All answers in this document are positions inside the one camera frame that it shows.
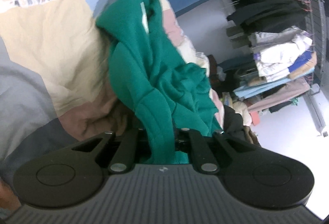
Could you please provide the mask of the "person's right hand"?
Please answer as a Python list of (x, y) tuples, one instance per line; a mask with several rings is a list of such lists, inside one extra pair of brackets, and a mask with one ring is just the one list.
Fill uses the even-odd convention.
[(9, 187), (9, 185), (7, 185), (2, 179), (0, 184), (0, 201), (1, 208), (11, 212), (21, 207), (18, 197), (13, 193), (11, 187)]

